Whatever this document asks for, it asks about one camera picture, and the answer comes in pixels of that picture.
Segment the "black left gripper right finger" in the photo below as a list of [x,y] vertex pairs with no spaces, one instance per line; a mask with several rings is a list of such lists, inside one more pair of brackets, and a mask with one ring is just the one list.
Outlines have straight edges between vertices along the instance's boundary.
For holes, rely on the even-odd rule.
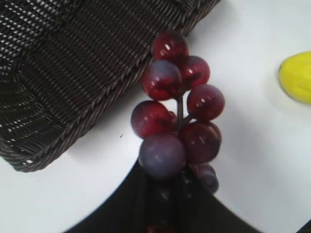
[[256,233],[215,196],[219,181],[213,169],[199,176],[190,167],[181,173],[181,221],[184,233]]

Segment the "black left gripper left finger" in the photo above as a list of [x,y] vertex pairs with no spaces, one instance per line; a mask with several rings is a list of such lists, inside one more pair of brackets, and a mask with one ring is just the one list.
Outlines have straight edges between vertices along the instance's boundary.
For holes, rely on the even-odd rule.
[[173,233],[172,186],[135,163],[116,191],[69,233]]

